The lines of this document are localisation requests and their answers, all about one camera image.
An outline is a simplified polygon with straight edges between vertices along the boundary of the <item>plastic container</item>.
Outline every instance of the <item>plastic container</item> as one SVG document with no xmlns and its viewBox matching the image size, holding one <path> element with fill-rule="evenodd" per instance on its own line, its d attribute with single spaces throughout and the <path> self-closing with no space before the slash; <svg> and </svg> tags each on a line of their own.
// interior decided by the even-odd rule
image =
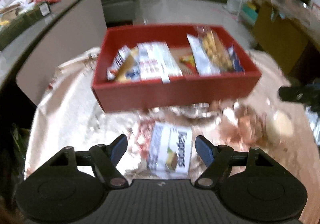
<svg viewBox="0 0 320 224">
<path fill-rule="evenodd" d="M 226 9 L 232 14 L 236 14 L 240 9 L 241 0 L 227 0 Z"/>
<path fill-rule="evenodd" d="M 170 83 L 161 79 L 119 83 L 108 81 L 107 68 L 117 51 L 124 45 L 129 48 L 144 42 L 166 42 L 170 50 L 190 47 L 187 34 L 197 36 L 196 26 L 141 25 L 108 29 L 98 58 L 92 90 L 105 112 L 132 109 L 149 109 L 163 106 L 182 106 L 194 103 L 211 103 L 219 99 L 247 96 L 261 73 L 242 47 L 223 27 L 210 26 L 223 44 L 233 45 L 245 72 L 227 72 L 220 76 L 185 75 L 170 77 Z"/>
</svg>

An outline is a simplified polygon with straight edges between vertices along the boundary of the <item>snack package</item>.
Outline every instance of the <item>snack package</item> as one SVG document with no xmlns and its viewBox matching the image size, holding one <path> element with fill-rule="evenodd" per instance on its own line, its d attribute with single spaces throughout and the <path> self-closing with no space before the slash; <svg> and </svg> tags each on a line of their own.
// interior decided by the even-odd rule
<svg viewBox="0 0 320 224">
<path fill-rule="evenodd" d="M 198 35 L 210 61 L 216 65 L 220 71 L 234 71 L 229 53 L 223 46 L 218 35 L 211 29 L 204 27 L 198 28 Z"/>
<path fill-rule="evenodd" d="M 191 127 L 156 122 L 149 147 L 148 168 L 160 178 L 186 178 L 191 150 Z"/>
<path fill-rule="evenodd" d="M 230 55 L 230 59 L 233 64 L 233 68 L 235 69 L 236 72 L 244 72 L 243 67 L 240 64 L 239 58 L 236 54 L 236 52 L 233 50 L 233 46 L 228 48 L 228 53 Z"/>
<path fill-rule="evenodd" d="M 196 62 L 195 58 L 193 57 L 193 54 L 181 56 L 179 57 L 179 61 L 180 63 L 184 64 L 187 68 L 189 68 L 193 74 L 197 73 Z"/>
<path fill-rule="evenodd" d="M 119 68 L 115 81 L 126 82 L 138 80 L 140 80 L 138 48 L 133 48 Z"/>
<path fill-rule="evenodd" d="M 166 43 L 141 43 L 138 49 L 141 80 L 161 78 L 166 83 L 169 76 L 182 76 Z"/>
<path fill-rule="evenodd" d="M 127 46 L 123 46 L 118 50 L 116 57 L 113 59 L 112 65 L 107 70 L 107 79 L 113 80 L 118 73 L 119 68 L 127 59 L 130 53 L 130 49 Z"/>
<path fill-rule="evenodd" d="M 220 75 L 220 69 L 212 64 L 204 52 L 200 40 L 197 37 L 187 34 L 196 68 L 201 76 Z"/>
</svg>

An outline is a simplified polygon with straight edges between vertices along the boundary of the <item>bolt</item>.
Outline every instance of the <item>bolt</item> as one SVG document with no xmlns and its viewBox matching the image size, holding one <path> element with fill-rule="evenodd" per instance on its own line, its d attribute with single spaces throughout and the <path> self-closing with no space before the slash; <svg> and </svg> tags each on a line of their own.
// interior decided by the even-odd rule
<svg viewBox="0 0 320 224">
<path fill-rule="evenodd" d="M 122 186 L 125 184 L 125 179 L 121 177 L 113 178 L 111 179 L 110 184 L 112 186 Z"/>
<path fill-rule="evenodd" d="M 213 181 L 210 178 L 201 178 L 198 184 L 201 186 L 210 186 L 213 184 Z"/>
</svg>

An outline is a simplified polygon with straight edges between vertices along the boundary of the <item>plastic bag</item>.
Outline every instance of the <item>plastic bag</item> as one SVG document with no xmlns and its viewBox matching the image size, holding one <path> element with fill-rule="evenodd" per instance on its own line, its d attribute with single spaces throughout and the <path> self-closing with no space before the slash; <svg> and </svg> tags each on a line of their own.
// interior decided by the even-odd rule
<svg viewBox="0 0 320 224">
<path fill-rule="evenodd" d="M 113 59 L 112 65 L 107 70 L 107 78 L 108 80 L 113 80 L 122 66 L 124 61 L 130 54 L 130 49 L 127 46 L 123 46 L 118 50 L 116 57 Z"/>
<path fill-rule="evenodd" d="M 207 27 L 198 27 L 198 36 L 201 45 L 210 59 L 220 71 L 234 71 L 232 61 L 225 46 L 218 35 Z"/>
<path fill-rule="evenodd" d="M 201 76 L 219 75 L 220 69 L 211 63 L 208 56 L 204 52 L 200 40 L 197 37 L 187 34 L 192 54 L 195 59 L 196 68 Z"/>
<path fill-rule="evenodd" d="M 233 46 L 228 48 L 228 53 L 230 55 L 230 59 L 232 61 L 233 68 L 235 69 L 235 71 L 236 72 L 244 72 L 244 69 L 240 64 L 239 58 L 238 58 L 236 52 L 234 51 Z"/>
</svg>

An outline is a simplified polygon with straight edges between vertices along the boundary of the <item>tile floor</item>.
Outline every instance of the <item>tile floor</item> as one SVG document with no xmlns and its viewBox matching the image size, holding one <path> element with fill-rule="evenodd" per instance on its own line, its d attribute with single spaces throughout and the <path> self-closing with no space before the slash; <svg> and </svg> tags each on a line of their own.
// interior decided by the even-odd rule
<svg viewBox="0 0 320 224">
<path fill-rule="evenodd" d="M 201 0 L 140 0 L 134 24 L 199 23 L 222 25 L 245 50 L 256 43 L 249 30 L 221 3 Z"/>
</svg>

